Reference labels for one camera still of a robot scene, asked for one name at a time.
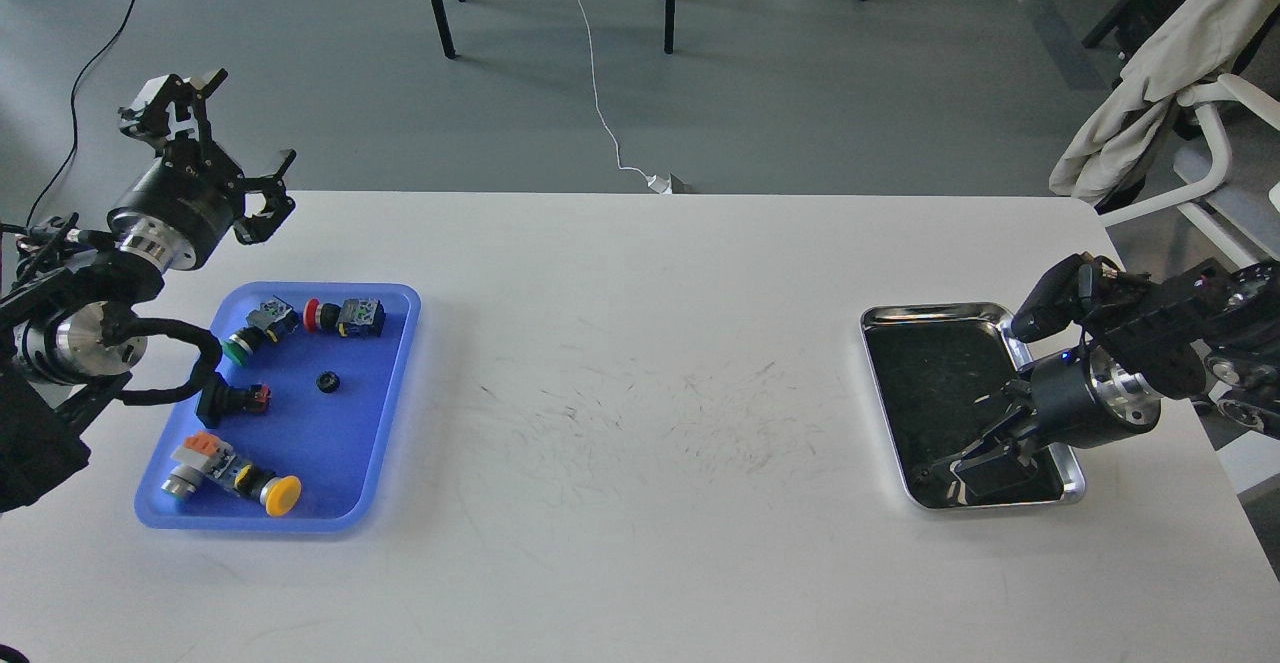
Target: gray floor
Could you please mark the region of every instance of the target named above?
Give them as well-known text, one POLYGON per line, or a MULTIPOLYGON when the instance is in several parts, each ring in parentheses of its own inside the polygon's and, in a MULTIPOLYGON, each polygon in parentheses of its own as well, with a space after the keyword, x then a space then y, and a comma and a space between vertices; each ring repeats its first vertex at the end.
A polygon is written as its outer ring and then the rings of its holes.
MULTIPOLYGON (((1076 44, 1116 0, 678 0, 675 56, 658 0, 582 1, 623 163, 705 195, 1048 195, 1121 65, 1076 44)), ((127 3, 0 0, 3 220, 61 161, 69 86, 127 3)), ((428 0, 138 0, 41 212, 104 220, 151 157, 116 108, 216 67, 216 140, 251 175, 297 148, 293 188, 646 193, 614 170, 575 0, 447 4, 456 61, 428 0)), ((1149 189, 1174 184, 1157 165, 1149 189)), ((1112 234, 1161 276, 1213 253, 1175 212, 1112 234)))

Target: yellow mushroom button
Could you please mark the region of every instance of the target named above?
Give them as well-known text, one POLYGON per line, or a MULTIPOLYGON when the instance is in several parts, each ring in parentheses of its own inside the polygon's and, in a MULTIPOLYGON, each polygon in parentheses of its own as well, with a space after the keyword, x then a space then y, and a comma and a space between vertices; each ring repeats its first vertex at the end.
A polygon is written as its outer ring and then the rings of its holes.
POLYGON ((265 493, 266 499, 262 500, 262 507, 266 508, 266 515, 271 517, 283 516, 293 509, 293 504, 302 495, 302 481, 297 476, 284 476, 283 479, 271 481, 266 486, 265 493))

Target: white table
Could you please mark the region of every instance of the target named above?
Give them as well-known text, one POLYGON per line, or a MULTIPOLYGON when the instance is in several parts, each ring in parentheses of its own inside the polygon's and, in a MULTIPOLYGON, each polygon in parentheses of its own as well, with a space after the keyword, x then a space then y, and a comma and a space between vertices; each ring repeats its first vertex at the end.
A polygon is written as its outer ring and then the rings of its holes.
MULTIPOLYGON (((251 280, 419 291, 369 518, 283 540, 143 527, 131 502, 166 411, 111 407, 91 466, 0 518, 0 640, 37 662, 1280 651, 1280 585, 1189 404, 1083 452, 1079 504, 937 513, 901 490, 859 316, 1016 307, 1066 253, 1114 253, 1084 204, 297 201, 275 239, 224 242, 142 312, 205 323, 251 280)), ((134 385, 189 361, 155 344, 134 385)))

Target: blue tray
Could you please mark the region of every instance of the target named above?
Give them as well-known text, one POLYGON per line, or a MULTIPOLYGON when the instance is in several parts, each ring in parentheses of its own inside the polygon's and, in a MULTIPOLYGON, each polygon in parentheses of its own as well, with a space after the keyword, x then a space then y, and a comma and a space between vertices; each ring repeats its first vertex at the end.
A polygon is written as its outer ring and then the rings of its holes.
POLYGON ((239 285, 224 298, 210 330, 220 339, 244 325, 247 312, 278 294, 302 315, 310 298, 342 303, 346 298, 379 298, 387 311, 380 338, 311 334, 301 325, 279 344, 264 344, 241 367, 223 358, 218 370, 227 381, 246 388, 265 381, 271 389, 266 413, 233 413, 211 433, 259 466, 302 480, 293 511, 271 518, 255 502, 206 481, 186 502, 160 490, 177 465, 169 454, 188 435, 205 430, 192 397, 174 404, 156 442, 151 462, 133 495, 138 520, 155 529, 204 529, 288 534, 337 532, 358 521, 372 503, 383 453, 396 413, 421 300, 397 284, 274 283, 239 285), (320 393, 315 379, 334 371, 338 390, 320 393))

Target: white chair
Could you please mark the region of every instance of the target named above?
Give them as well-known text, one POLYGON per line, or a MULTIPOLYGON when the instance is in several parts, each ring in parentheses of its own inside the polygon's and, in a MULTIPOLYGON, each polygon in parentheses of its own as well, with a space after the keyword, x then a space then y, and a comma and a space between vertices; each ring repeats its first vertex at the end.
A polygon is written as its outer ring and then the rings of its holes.
MULTIPOLYGON (((1280 184, 1272 186, 1270 195, 1249 193, 1247 186, 1229 184, 1233 152, 1219 111, 1221 102, 1242 102, 1253 115, 1271 125, 1271 129, 1280 131, 1280 102, 1239 76, 1220 74, 1210 83, 1189 86, 1178 95, 1178 104, 1196 113, 1204 143, 1208 145, 1208 161, 1193 148, 1180 148, 1174 160, 1174 172, 1187 180, 1187 186, 1103 212, 1100 216, 1102 225, 1114 227, 1120 221, 1146 216, 1147 212, 1178 207, 1236 266, 1258 262, 1258 257, 1240 241, 1240 236, 1262 248, 1267 256, 1280 259, 1280 184), (1222 225, 1212 215, 1215 211, 1230 218, 1235 230, 1222 225)), ((1270 160, 1280 163, 1280 156, 1270 160)))

